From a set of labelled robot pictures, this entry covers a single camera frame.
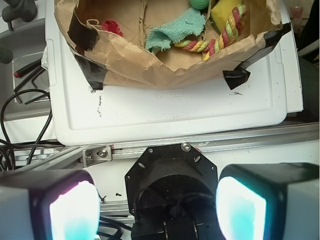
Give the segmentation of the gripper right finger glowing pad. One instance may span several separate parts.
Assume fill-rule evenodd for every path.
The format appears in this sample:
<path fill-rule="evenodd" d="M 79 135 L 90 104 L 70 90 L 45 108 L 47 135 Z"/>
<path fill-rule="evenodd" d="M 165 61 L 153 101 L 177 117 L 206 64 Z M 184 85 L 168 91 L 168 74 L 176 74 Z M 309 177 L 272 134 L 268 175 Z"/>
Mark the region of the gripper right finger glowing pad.
<path fill-rule="evenodd" d="M 320 167 L 229 164 L 220 173 L 215 203 L 227 240 L 318 240 Z"/>

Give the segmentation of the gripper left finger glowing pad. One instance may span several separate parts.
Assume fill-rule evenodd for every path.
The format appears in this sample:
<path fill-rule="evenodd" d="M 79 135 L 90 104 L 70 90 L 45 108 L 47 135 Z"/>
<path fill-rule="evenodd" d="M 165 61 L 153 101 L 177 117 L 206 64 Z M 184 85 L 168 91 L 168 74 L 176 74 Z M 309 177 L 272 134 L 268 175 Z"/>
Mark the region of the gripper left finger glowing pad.
<path fill-rule="evenodd" d="M 2 240 L 93 240 L 100 199 L 86 170 L 25 170 L 0 174 Z"/>

